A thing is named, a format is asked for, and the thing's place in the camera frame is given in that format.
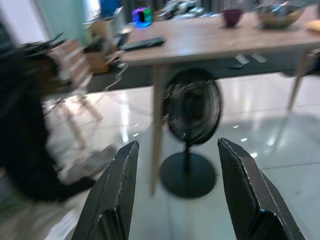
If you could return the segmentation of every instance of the person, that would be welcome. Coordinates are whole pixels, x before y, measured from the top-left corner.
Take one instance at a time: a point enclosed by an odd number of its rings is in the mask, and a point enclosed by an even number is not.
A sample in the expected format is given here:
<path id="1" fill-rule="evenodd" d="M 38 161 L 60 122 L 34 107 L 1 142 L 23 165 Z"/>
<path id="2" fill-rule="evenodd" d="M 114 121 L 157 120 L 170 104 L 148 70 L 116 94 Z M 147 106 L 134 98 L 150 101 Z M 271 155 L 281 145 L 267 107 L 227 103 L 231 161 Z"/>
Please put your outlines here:
<path id="1" fill-rule="evenodd" d="M 27 60 L 0 22 L 0 165 L 25 196 L 63 202 L 95 181 L 63 184 L 46 149 L 48 135 Z"/>

